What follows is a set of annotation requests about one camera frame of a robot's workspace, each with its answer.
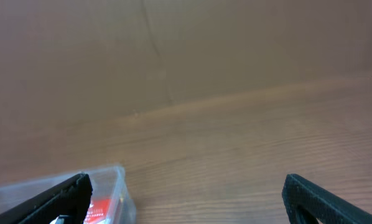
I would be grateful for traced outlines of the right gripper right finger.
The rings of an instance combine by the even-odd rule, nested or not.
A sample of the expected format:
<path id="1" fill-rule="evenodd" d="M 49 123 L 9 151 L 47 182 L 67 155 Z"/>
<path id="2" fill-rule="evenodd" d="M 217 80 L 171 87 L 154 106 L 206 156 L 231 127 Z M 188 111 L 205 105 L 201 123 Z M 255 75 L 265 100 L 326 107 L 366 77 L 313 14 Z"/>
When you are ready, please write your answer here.
<path id="1" fill-rule="evenodd" d="M 291 224 L 372 224 L 372 214 L 298 174 L 286 176 L 282 199 Z"/>

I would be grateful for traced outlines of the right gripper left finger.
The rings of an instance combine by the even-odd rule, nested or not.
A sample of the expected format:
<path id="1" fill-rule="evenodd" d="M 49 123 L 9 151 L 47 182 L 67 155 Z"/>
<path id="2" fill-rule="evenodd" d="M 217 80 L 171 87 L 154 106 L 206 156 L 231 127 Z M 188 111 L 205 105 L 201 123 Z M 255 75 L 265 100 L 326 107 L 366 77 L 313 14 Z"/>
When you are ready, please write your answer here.
<path id="1" fill-rule="evenodd" d="M 82 224 L 90 207 L 90 176 L 79 173 L 0 214 L 0 224 Z"/>

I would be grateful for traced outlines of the red small box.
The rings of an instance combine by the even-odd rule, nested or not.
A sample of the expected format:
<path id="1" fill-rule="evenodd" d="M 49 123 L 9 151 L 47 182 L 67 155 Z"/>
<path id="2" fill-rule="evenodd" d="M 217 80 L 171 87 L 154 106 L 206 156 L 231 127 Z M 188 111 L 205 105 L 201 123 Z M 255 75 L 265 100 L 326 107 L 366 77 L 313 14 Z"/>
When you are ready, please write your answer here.
<path id="1" fill-rule="evenodd" d="M 84 224 L 106 224 L 109 223 L 109 206 L 111 200 L 108 198 L 91 200 Z"/>

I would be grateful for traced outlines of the clear plastic container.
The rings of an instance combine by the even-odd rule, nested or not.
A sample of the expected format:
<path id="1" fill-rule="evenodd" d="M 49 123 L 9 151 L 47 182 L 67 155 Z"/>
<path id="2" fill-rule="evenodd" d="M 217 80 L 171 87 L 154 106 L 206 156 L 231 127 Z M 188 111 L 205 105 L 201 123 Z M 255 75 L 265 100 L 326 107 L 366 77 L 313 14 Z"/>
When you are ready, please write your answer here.
<path id="1" fill-rule="evenodd" d="M 85 172 L 90 176 L 93 187 L 91 200 L 103 198 L 111 200 L 108 211 L 111 220 L 106 224 L 134 223 L 136 221 L 136 208 L 126 187 L 123 167 L 100 167 Z M 0 186 L 0 214 L 69 179 L 76 173 L 76 171 L 73 171 Z"/>

